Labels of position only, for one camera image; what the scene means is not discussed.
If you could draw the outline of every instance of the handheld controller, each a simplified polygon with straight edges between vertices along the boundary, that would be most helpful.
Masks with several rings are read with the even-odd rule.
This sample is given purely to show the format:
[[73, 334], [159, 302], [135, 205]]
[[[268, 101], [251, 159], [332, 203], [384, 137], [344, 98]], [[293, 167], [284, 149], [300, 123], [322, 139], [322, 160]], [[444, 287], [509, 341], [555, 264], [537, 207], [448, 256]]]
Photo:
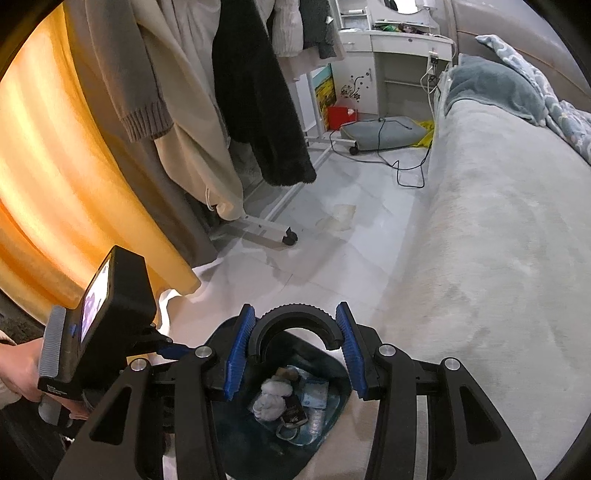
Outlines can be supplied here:
[[[150, 326], [156, 303], [143, 257], [115, 246], [73, 309], [54, 306], [43, 340], [38, 388], [87, 400], [85, 391], [111, 385], [127, 366], [130, 339]], [[69, 412], [45, 396], [39, 414], [70, 427]]]

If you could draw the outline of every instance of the rack caster wheel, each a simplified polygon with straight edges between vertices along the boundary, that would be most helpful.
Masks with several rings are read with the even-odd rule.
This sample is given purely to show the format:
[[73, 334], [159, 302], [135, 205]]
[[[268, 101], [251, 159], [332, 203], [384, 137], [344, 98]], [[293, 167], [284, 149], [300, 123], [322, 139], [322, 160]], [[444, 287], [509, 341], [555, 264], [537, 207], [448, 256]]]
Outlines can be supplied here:
[[285, 237], [283, 237], [282, 242], [286, 244], [288, 247], [292, 247], [297, 242], [297, 235], [295, 232], [291, 231], [291, 228], [288, 228], [285, 232]]

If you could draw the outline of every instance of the desk drawer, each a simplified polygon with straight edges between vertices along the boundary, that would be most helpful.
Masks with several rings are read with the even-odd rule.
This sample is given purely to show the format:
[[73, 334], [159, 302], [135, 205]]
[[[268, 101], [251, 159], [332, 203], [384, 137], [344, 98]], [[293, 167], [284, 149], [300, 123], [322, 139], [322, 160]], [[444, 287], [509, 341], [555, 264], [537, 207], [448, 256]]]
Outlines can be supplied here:
[[372, 50], [382, 53], [403, 53], [419, 57], [428, 57], [430, 51], [436, 51], [439, 58], [450, 61], [452, 46], [449, 43], [434, 41], [429, 37], [403, 37], [396, 35], [372, 35]]
[[340, 33], [345, 51], [371, 51], [371, 37], [356, 33]]

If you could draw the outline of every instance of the blue gripper pad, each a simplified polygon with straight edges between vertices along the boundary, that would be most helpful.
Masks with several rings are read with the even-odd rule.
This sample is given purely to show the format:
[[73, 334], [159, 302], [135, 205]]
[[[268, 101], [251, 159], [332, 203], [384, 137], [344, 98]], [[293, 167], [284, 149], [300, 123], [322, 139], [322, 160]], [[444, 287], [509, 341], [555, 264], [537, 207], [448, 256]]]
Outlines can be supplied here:
[[248, 340], [256, 324], [255, 309], [250, 305], [244, 305], [237, 322], [240, 327], [226, 363], [224, 394], [228, 401], [233, 399], [234, 394], [240, 389], [240, 382], [246, 368]]
[[364, 398], [368, 393], [368, 385], [365, 379], [365, 359], [355, 338], [351, 321], [355, 322], [349, 306], [345, 302], [340, 303], [336, 308], [336, 323], [343, 332], [345, 340], [342, 346], [343, 356], [345, 357], [353, 390], [357, 392], [359, 398]]

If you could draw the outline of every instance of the black fuzzy jacket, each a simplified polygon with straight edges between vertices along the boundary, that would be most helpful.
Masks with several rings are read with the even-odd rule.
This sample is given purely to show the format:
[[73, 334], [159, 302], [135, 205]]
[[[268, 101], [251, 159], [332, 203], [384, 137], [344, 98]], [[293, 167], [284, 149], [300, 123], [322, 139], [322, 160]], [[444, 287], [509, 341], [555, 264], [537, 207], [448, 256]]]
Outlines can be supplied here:
[[285, 186], [315, 181], [290, 91], [253, 0], [222, 0], [212, 60], [230, 136], [250, 143], [263, 178]]

